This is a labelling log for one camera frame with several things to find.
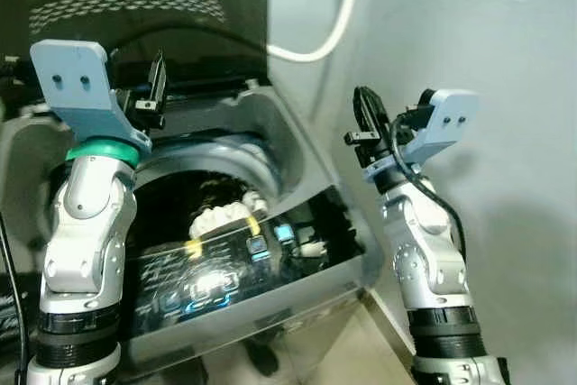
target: top-load washing machine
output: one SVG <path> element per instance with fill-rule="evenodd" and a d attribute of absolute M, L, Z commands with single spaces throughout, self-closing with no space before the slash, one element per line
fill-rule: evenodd
<path fill-rule="evenodd" d="M 17 79 L 0 86 L 0 203 L 14 233 L 26 217 L 36 227 L 23 237 L 35 237 L 37 256 L 72 140 L 41 103 L 30 44 L 98 41 L 121 107 L 153 140 L 137 168 L 138 211 L 127 238 L 120 377 L 272 327 L 295 347 L 320 330 L 309 345 L 322 341 L 322 350 L 298 346 L 296 368 L 312 368 L 359 291 L 380 275 L 383 257 L 290 96 L 269 81 L 267 0 L 0 0 L 0 10 L 0 51 L 21 57 Z M 159 50 L 167 73 L 162 121 L 131 112 L 151 91 Z M 43 170 L 23 169 L 36 160 Z M 39 185 L 45 194 L 14 201 Z M 38 258 L 24 262 L 41 269 Z"/>

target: black wire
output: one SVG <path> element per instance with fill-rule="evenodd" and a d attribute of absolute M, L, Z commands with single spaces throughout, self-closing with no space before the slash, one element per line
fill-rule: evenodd
<path fill-rule="evenodd" d="M 463 229 L 463 223 L 461 222 L 459 214 L 457 214 L 457 211 L 455 211 L 451 205 L 449 205 L 445 200 L 440 198 L 434 191 L 429 189 L 423 182 L 421 182 L 420 176 L 417 175 L 407 165 L 407 163 L 403 159 L 403 156 L 400 153 L 400 150 L 398 149 L 398 140 L 397 140 L 398 128 L 403 123 L 405 118 L 406 118 L 405 114 L 398 116 L 397 119 L 393 121 L 390 127 L 390 148 L 393 152 L 393 158 L 395 159 L 395 162 L 403 172 L 403 175 L 405 175 L 405 178 L 407 178 L 407 180 L 411 184 L 413 184 L 415 188 L 418 189 L 421 193 L 423 193 L 425 196 L 427 196 L 435 203 L 437 203 L 454 220 L 454 223 L 457 228 L 457 233 L 459 234 L 460 252 L 463 257 L 463 260 L 467 262 L 467 246 L 465 242 L 465 231 Z"/>
<path fill-rule="evenodd" d="M 203 24 L 199 24 L 199 23 L 192 23 L 192 22 L 186 22 L 186 21 L 168 21 L 168 22 L 162 22 L 162 23 L 156 23 L 156 24 L 151 24 L 148 26 L 144 26 L 141 29 L 138 29 L 137 31 L 134 31 L 132 33 L 129 33 L 125 36 L 123 36 L 122 38 L 114 41 L 111 44 L 108 44 L 106 47 L 106 52 L 111 55 L 114 56 L 116 54 L 116 52 L 118 50 L 120 50 L 121 48 L 123 48 L 124 46 L 134 42 L 134 41 L 138 41 L 140 38 L 149 35 L 151 33 L 156 33 L 156 32 L 163 32 L 163 31 L 169 31 L 169 30 L 174 30 L 174 29 L 189 29 L 189 30 L 195 30 L 195 31 L 201 31 L 204 33 L 209 33 L 209 34 L 213 34 L 216 36 L 220 36 L 222 38 L 225 38 L 229 41 L 233 41 L 233 42 L 237 42 L 239 44 L 242 44 L 250 49 L 253 49 L 255 51 L 258 51 L 260 53 L 266 53 L 266 47 L 258 42 L 254 42 L 251 41 L 247 38 L 244 38 L 241 35 L 238 35 L 237 33 L 234 32 L 229 32 L 226 31 L 224 29 L 219 29 L 219 28 L 215 28 L 215 27 L 211 27 L 211 26 L 206 26 Z"/>
<path fill-rule="evenodd" d="M 26 382 L 26 369 L 28 367 L 28 330 L 26 329 L 27 326 L 20 298 L 20 290 L 16 282 L 16 269 L 14 267 L 12 254 L 10 253 L 10 245 L 8 245 L 2 213 L 0 213 L 0 243 L 2 244 L 2 257 L 4 258 L 6 273 L 8 274 L 10 286 L 12 287 L 12 296 L 18 317 L 18 330 L 20 332 L 20 369 L 16 371 L 15 383 L 19 384 Z"/>

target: floor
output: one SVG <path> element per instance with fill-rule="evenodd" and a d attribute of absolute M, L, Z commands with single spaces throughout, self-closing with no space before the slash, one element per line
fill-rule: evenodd
<path fill-rule="evenodd" d="M 254 370 L 239 344 L 210 353 L 204 357 L 209 385 L 413 384 L 363 306 L 357 308 L 316 369 L 295 371 L 297 360 L 288 344 L 284 338 L 274 344 L 280 369 L 270 378 Z"/>

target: silver robot arm segment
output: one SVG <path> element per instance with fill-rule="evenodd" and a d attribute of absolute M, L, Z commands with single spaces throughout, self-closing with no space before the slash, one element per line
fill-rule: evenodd
<path fill-rule="evenodd" d="M 476 105 L 470 92 L 427 90 L 417 106 L 401 115 L 405 128 L 395 141 L 415 175 L 426 159 L 461 138 Z M 412 366 L 416 382 L 509 385 L 504 359 L 485 351 L 449 214 L 398 165 L 391 122 L 380 98 L 367 87 L 357 87 L 353 108 L 361 131 L 344 139 L 357 145 L 364 176 L 382 196 L 385 235 L 393 246 L 394 270 L 417 350 Z M 434 193 L 426 178 L 419 176 L 419 182 Z"/>
<path fill-rule="evenodd" d="M 69 152 L 72 170 L 54 199 L 27 383 L 107 385 L 120 360 L 116 331 L 124 240 L 136 215 L 134 169 L 151 141 L 119 108 L 97 43 L 45 40 L 31 55 L 46 102 L 80 145 Z"/>

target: open washing machine lid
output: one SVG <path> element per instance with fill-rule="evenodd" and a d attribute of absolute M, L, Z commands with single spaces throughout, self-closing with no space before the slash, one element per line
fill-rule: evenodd
<path fill-rule="evenodd" d="M 0 53 L 98 41 L 113 54 L 114 87 L 146 83 L 159 49 L 170 83 L 267 77 L 267 0 L 0 0 L 0 11 Z"/>

